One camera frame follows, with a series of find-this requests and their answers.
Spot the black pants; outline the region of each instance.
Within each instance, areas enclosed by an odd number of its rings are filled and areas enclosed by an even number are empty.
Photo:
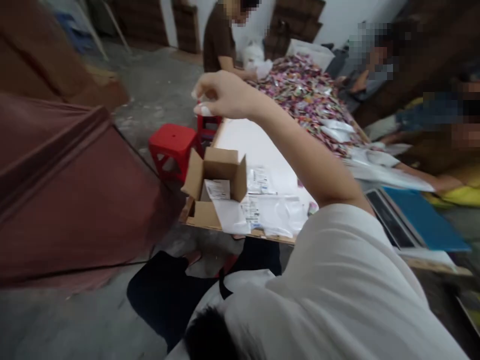
[[[187,276],[187,259],[156,254],[131,279],[127,297],[136,313],[162,336],[170,352],[182,339],[195,307],[217,278]],[[229,274],[270,269],[282,273],[277,242],[247,237],[243,251]]]

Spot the finger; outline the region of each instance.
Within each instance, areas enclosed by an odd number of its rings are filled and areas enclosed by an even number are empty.
[[[215,90],[215,73],[208,72],[200,76],[198,82],[195,85],[195,88],[191,92],[191,97],[195,100],[198,100],[202,95],[212,96],[211,90]]]
[[[216,102],[202,102],[193,108],[193,112],[204,117],[219,115]]]

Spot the blue folder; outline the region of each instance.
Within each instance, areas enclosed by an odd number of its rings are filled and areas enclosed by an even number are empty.
[[[419,191],[383,187],[430,250],[471,251],[470,246]]]

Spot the wall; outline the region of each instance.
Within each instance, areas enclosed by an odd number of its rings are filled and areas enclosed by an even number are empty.
[[[159,0],[165,17],[172,12],[171,0]],[[362,21],[389,23],[398,14],[407,0],[325,0],[326,5],[319,21],[323,23],[315,44],[334,43],[341,47],[350,36],[358,32],[358,24]],[[204,33],[207,20],[217,0],[189,0],[198,7],[198,27],[200,47],[203,49]],[[233,25],[233,38],[237,53],[247,45],[251,38],[264,38],[272,19],[275,0],[261,0],[244,27]],[[177,32],[173,16],[165,21],[170,46],[177,45]]]
[[[217,0],[189,0],[190,5],[196,5],[198,8],[198,35],[200,36],[200,47],[204,47],[204,34],[210,13],[214,8]],[[160,0],[161,8],[165,16],[172,11],[171,0]],[[232,26],[233,38],[236,42],[237,53],[247,45],[251,38],[263,39],[267,32],[267,27],[272,19],[272,13],[275,7],[275,0],[262,0],[258,9],[250,15],[245,26]],[[170,46],[177,47],[177,32],[175,31],[175,23],[171,17],[171,23],[165,21],[166,32]]]
[[[326,5],[319,21],[323,23],[315,44],[334,43],[342,47],[350,36],[358,32],[358,25],[389,23],[399,13],[407,0],[325,0]]]

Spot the open cardboard box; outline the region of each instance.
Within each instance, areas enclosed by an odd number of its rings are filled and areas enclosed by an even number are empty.
[[[204,180],[230,180],[230,198],[240,202],[247,194],[247,161],[245,156],[238,162],[236,150],[207,147],[202,159],[191,150],[185,184],[181,191],[193,198],[186,223],[199,228],[222,230],[212,201],[201,201]]]

